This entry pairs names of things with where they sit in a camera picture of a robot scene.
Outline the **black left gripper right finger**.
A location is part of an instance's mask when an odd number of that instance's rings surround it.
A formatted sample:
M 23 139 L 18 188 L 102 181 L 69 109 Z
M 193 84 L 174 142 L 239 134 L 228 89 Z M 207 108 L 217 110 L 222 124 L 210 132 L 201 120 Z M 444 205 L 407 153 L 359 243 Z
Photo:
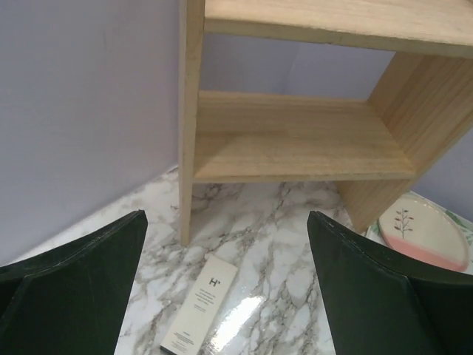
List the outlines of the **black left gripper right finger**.
M 321 212 L 307 220 L 337 354 L 471 354 L 472 276 L 412 259 Z

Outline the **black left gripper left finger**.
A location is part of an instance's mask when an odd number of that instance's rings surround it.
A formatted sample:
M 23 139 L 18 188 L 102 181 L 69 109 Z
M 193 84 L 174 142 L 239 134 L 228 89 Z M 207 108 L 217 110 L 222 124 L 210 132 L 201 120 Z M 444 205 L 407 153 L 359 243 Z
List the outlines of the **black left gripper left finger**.
M 113 354 L 147 226 L 133 211 L 1 267 L 1 353 Z

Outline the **light wooden shelf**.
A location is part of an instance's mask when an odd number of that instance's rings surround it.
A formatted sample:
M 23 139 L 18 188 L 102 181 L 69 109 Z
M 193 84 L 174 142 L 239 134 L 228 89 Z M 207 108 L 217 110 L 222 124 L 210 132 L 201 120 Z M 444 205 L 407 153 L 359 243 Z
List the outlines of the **light wooden shelf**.
M 200 89 L 206 33 L 389 50 L 366 100 Z M 180 241 L 196 183 L 334 181 L 366 230 L 472 127 L 470 1 L 182 1 Z

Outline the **small white H box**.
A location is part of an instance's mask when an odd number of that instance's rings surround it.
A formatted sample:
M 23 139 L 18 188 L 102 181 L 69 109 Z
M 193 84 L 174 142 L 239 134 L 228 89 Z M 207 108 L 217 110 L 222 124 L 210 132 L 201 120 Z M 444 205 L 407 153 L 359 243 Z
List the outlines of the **small white H box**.
M 215 256 L 208 258 L 168 333 L 160 343 L 167 354 L 197 354 L 238 268 Z

